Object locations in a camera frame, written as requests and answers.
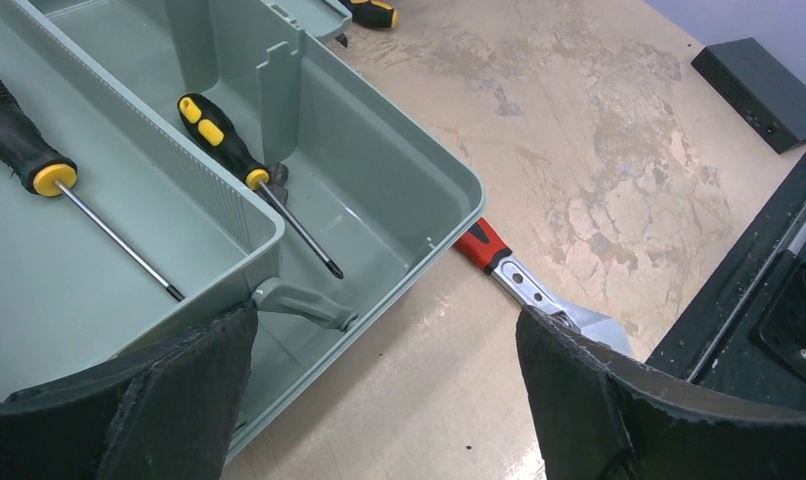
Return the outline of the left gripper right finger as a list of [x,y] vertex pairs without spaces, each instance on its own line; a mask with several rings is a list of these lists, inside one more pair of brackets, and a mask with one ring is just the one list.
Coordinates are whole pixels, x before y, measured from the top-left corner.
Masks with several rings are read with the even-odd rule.
[[550,479],[806,479],[806,411],[672,377],[534,307],[516,346]]

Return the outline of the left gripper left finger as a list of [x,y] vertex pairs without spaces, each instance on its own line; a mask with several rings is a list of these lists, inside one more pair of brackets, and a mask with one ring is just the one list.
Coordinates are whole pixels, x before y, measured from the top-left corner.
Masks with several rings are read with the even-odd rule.
[[0,479],[217,479],[258,320],[201,324],[0,402]]

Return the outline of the small black yellow screwdriver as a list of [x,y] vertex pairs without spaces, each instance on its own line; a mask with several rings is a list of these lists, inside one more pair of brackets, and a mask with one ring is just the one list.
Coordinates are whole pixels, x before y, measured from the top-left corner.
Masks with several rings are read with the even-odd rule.
[[172,298],[185,296],[134,249],[90,206],[76,195],[78,167],[43,137],[31,118],[0,79],[0,161],[12,169],[22,187],[41,197],[66,197],[120,249],[143,268]]

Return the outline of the black pliers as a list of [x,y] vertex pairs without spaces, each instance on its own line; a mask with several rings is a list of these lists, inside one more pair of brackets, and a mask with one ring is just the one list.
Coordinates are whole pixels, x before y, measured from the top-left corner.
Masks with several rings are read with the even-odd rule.
[[373,30],[392,30],[398,24],[398,12],[379,0],[339,0],[359,26]]

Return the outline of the green plastic tool box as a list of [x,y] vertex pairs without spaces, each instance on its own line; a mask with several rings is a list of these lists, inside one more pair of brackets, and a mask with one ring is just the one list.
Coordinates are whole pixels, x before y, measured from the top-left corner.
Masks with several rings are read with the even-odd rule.
[[[0,77],[76,162],[82,197],[185,294],[0,162],[0,401],[268,279],[343,307],[344,333],[259,315],[236,455],[474,223],[479,179],[326,47],[345,26],[305,1],[0,1]],[[257,161],[287,166],[286,206],[343,279],[191,138],[177,110],[189,92]]]

